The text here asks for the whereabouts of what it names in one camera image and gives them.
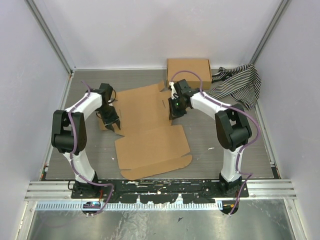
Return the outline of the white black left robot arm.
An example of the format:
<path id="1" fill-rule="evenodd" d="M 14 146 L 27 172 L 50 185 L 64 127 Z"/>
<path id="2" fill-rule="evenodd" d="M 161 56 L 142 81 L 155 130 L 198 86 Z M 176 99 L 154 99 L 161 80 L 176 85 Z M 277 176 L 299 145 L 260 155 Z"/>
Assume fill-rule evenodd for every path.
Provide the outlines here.
<path id="1" fill-rule="evenodd" d="M 113 102 L 116 91 L 108 83 L 99 88 L 90 88 L 72 106 L 53 113 L 51 145 L 69 162 L 75 175 L 72 187 L 74 197 L 96 198 L 105 186 L 99 183 L 98 175 L 91 166 L 87 153 L 86 120 L 97 113 L 104 127 L 114 131 L 114 125 L 121 128 L 121 121 Z"/>

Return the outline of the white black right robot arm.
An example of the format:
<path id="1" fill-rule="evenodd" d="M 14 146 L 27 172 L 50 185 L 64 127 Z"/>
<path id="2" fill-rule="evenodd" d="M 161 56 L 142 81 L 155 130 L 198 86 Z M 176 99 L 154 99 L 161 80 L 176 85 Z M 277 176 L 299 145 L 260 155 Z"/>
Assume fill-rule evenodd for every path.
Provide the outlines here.
<path id="1" fill-rule="evenodd" d="M 199 110 L 215 121 L 216 135 L 223 148 L 223 166 L 218 188 L 225 197 L 232 197 L 242 184 L 241 147 L 248 143 L 252 130 L 240 105 L 230 105 L 213 99 L 199 88 L 191 88 L 185 79 L 170 82 L 168 89 L 169 119 L 184 116 L 187 108 Z"/>

